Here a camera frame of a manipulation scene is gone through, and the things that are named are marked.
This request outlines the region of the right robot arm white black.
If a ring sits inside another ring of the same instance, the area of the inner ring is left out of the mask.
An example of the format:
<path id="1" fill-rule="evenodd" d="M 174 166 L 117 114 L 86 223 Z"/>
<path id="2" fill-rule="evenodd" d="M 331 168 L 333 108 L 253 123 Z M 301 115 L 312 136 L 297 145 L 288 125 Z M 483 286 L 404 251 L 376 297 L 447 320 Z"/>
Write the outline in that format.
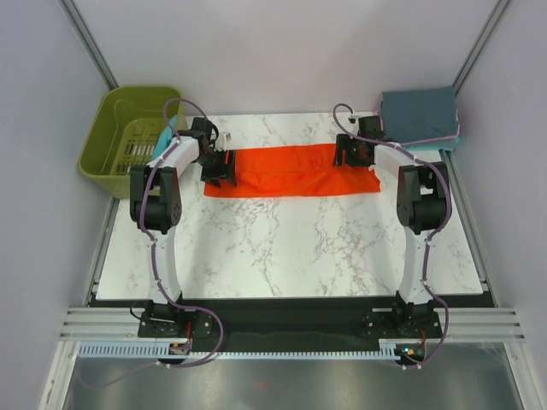
<path id="1" fill-rule="evenodd" d="M 336 139 L 336 166 L 375 166 L 397 179 L 396 211 L 406 244 L 398 296 L 406 305 L 427 305 L 437 298 L 428 280 L 433 239 L 452 215 L 445 164 L 422 160 L 401 144 L 387 140 L 378 115 L 350 113 L 352 130 L 343 126 L 336 114 L 333 119 L 342 131 Z"/>

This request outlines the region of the orange t shirt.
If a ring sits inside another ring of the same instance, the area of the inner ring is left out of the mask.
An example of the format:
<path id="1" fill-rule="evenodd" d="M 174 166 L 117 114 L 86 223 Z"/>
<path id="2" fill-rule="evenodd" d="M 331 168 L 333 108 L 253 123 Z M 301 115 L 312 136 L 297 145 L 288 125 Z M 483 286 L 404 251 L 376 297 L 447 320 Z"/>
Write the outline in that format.
<path id="1" fill-rule="evenodd" d="M 206 184 L 203 194 L 213 198 L 348 196 L 380 192 L 380 181 L 368 167 L 334 165 L 333 143 L 238 149 L 236 185 Z"/>

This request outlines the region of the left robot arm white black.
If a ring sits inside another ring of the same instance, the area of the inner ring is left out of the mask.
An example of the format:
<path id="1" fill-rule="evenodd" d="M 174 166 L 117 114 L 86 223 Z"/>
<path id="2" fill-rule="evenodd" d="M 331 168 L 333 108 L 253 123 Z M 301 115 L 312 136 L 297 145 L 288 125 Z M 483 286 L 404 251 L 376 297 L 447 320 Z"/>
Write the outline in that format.
<path id="1" fill-rule="evenodd" d="M 209 119 L 197 117 L 188 130 L 174 129 L 168 122 L 152 160 L 130 169 L 130 216 L 146 236 L 149 252 L 150 291 L 154 303 L 179 303 L 182 289 L 176 272 L 175 231 L 183 214 L 179 178 L 192 164 L 202 168 L 206 187 L 220 188 L 223 182 L 237 185 L 236 153 L 217 150 L 220 136 Z"/>

